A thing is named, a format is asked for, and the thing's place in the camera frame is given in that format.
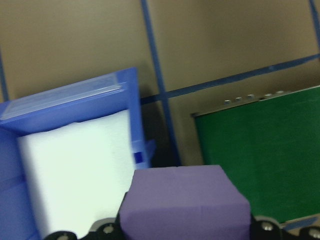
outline screw head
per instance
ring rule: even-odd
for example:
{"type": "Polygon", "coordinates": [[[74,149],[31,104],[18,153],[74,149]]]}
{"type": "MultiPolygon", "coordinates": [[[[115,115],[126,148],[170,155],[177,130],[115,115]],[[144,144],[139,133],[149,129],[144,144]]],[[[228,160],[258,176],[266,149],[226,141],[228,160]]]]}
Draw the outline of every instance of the screw head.
{"type": "Polygon", "coordinates": [[[274,229],[274,226],[268,221],[263,221],[261,227],[265,231],[272,231],[274,229]]]}
{"type": "Polygon", "coordinates": [[[320,239],[320,230],[316,228],[311,228],[309,230],[309,235],[314,239],[320,239]]]}
{"type": "Polygon", "coordinates": [[[110,224],[103,229],[103,232],[106,234],[110,234],[114,231],[114,227],[110,224]]]}
{"type": "Polygon", "coordinates": [[[247,99],[254,99],[255,95],[254,94],[248,94],[248,96],[246,96],[247,99]]]}

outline metal bolt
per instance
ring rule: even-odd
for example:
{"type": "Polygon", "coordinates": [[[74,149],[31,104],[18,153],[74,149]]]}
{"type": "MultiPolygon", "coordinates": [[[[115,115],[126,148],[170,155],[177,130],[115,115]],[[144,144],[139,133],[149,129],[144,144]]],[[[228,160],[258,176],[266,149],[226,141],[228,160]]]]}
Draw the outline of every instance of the metal bolt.
{"type": "Polygon", "coordinates": [[[309,235],[313,237],[314,239],[320,239],[320,230],[316,228],[311,228],[309,230],[309,235]]]}
{"type": "Polygon", "coordinates": [[[110,224],[109,226],[106,226],[103,231],[106,233],[106,234],[110,234],[114,231],[114,227],[110,224]]]}
{"type": "Polygon", "coordinates": [[[64,234],[64,235],[58,237],[56,240],[69,240],[69,237],[66,234],[64,234]]]}
{"type": "Polygon", "coordinates": [[[246,96],[247,99],[254,99],[255,98],[255,95],[254,94],[248,94],[248,96],[246,96]]]}
{"type": "Polygon", "coordinates": [[[268,221],[263,221],[261,227],[265,231],[272,231],[274,229],[274,226],[268,221]]]}

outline white foam block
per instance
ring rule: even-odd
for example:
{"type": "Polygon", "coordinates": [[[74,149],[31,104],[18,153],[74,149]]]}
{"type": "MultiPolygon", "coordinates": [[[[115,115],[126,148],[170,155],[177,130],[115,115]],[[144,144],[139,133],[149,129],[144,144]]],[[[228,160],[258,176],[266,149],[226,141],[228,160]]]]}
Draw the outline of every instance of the white foam block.
{"type": "Polygon", "coordinates": [[[41,237],[67,230],[82,238],[96,220],[117,215],[135,169],[128,110],[19,143],[41,237]]]}

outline green board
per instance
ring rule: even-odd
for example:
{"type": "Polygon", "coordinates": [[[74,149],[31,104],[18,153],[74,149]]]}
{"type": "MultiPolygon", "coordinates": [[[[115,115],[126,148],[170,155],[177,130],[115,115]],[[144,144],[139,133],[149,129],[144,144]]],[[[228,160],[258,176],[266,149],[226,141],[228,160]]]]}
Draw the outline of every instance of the green board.
{"type": "Polygon", "coordinates": [[[253,215],[320,213],[320,87],[195,118],[204,162],[221,165],[253,215]]]}

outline blue tape line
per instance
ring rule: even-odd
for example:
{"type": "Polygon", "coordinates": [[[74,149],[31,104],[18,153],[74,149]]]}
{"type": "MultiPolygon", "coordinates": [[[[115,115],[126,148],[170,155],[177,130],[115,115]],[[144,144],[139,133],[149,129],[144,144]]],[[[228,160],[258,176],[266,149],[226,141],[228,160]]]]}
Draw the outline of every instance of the blue tape line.
{"type": "Polygon", "coordinates": [[[154,103],[154,102],[157,102],[157,101],[160,101],[160,100],[161,100],[161,98],[160,98],[159,94],[152,95],[152,96],[146,96],[146,97],[140,98],[140,104],[141,105],[151,104],[151,103],[154,103]]]}
{"type": "Polygon", "coordinates": [[[317,42],[318,42],[318,47],[320,50],[320,22],[319,22],[319,15],[318,15],[318,11],[317,11],[317,7],[315,5],[314,0],[309,0],[310,3],[310,8],[311,8],[311,15],[312,15],[312,19],[313,19],[313,25],[314,25],[314,29],[315,29],[315,34],[316,34],[316,38],[317,38],[317,42]]]}
{"type": "Polygon", "coordinates": [[[2,57],[0,52],[0,85],[2,89],[2,96],[4,101],[9,101],[9,94],[7,89],[6,77],[5,77],[5,70],[2,64],[2,57]]]}
{"type": "Polygon", "coordinates": [[[308,219],[304,219],[304,220],[301,220],[301,221],[289,223],[283,229],[286,230],[286,231],[290,231],[292,229],[299,229],[299,228],[308,227],[308,226],[314,224],[317,220],[318,220],[318,218],[316,216],[314,216],[314,217],[311,217],[311,218],[308,218],[308,219]]]}
{"type": "Polygon", "coordinates": [[[193,86],[187,86],[184,88],[180,88],[177,90],[172,90],[172,91],[167,92],[167,97],[174,98],[174,97],[194,93],[199,90],[203,90],[203,89],[207,89],[207,88],[211,88],[211,87],[215,87],[215,86],[220,86],[220,85],[224,85],[224,84],[231,84],[231,83],[238,82],[238,81],[241,81],[241,80],[244,80],[247,78],[251,78],[254,76],[268,74],[268,73],[276,72],[279,70],[284,70],[284,69],[296,67],[298,65],[305,64],[309,61],[312,61],[312,60],[315,60],[318,58],[320,58],[320,54],[315,54],[312,56],[307,56],[307,57],[299,58],[299,59],[292,60],[292,61],[282,62],[279,64],[259,68],[259,69],[252,70],[252,71],[243,72],[243,73],[232,75],[232,76],[227,76],[227,77],[220,78],[217,80],[207,81],[207,82],[200,83],[200,84],[193,85],[193,86]]]}
{"type": "Polygon", "coordinates": [[[155,75],[156,75],[156,80],[157,80],[157,85],[159,88],[159,98],[162,103],[162,108],[165,116],[165,121],[166,125],[169,131],[169,136],[171,140],[171,147],[173,150],[173,153],[175,154],[175,160],[176,160],[176,165],[180,166],[181,161],[180,161],[180,155],[177,147],[177,140],[174,132],[174,126],[172,123],[172,117],[170,113],[170,107],[168,103],[168,97],[166,94],[166,88],[164,84],[164,79],[161,71],[161,66],[160,66],[160,61],[158,58],[158,51],[156,47],[156,41],[154,37],[154,32],[152,28],[152,23],[151,23],[151,18],[149,14],[149,9],[148,9],[148,3],[147,0],[141,0],[141,6],[142,6],[142,11],[143,11],[143,17],[144,17],[144,22],[145,22],[145,27],[146,27],[146,33],[148,36],[149,40],[149,46],[150,46],[150,51],[151,51],[151,56],[152,56],[152,61],[154,65],[154,70],[155,70],[155,75]]]}
{"type": "Polygon", "coordinates": [[[0,192],[3,192],[5,190],[8,190],[18,184],[21,184],[25,181],[25,176],[24,175],[20,175],[20,176],[15,176],[13,178],[4,180],[2,182],[0,182],[0,192]]]}

